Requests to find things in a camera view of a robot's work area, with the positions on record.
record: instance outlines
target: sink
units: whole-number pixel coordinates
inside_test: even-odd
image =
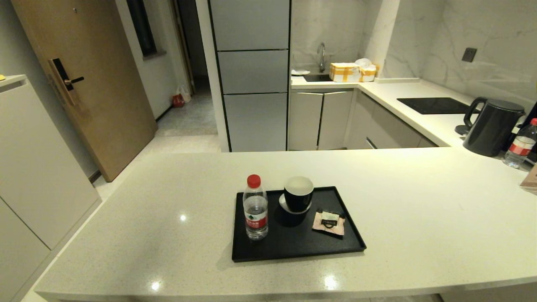
[[[308,82],[332,82],[330,75],[305,75],[304,79]]]

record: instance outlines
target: white saucer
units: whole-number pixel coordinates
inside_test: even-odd
[[[309,206],[302,212],[298,212],[298,213],[297,212],[292,212],[291,210],[289,210],[289,207],[287,207],[287,203],[285,202],[285,195],[282,194],[280,196],[280,206],[282,208],[284,208],[284,210],[289,214],[294,214],[294,215],[304,214],[304,213],[308,212],[309,208],[311,208],[311,204],[312,203],[309,203]]]

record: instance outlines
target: window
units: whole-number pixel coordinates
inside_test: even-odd
[[[157,53],[157,47],[149,20],[147,19],[146,7],[143,5],[143,0],[127,0],[129,6],[130,17],[134,23],[134,30],[138,36],[140,48],[142,48],[143,56],[150,56]]]

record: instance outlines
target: tea bag packet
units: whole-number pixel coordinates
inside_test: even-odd
[[[313,229],[343,236],[345,234],[345,217],[337,213],[317,210],[313,220]]]

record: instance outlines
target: red label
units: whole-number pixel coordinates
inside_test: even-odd
[[[517,146],[515,144],[512,144],[510,147],[509,147],[509,151],[515,153],[515,154],[518,154],[518,155],[521,155],[521,156],[526,156],[529,154],[529,151],[531,151],[531,149],[525,149],[524,147],[520,147],[520,146]]]
[[[262,228],[267,224],[267,217],[265,216],[257,221],[246,218],[246,224],[251,228]]]

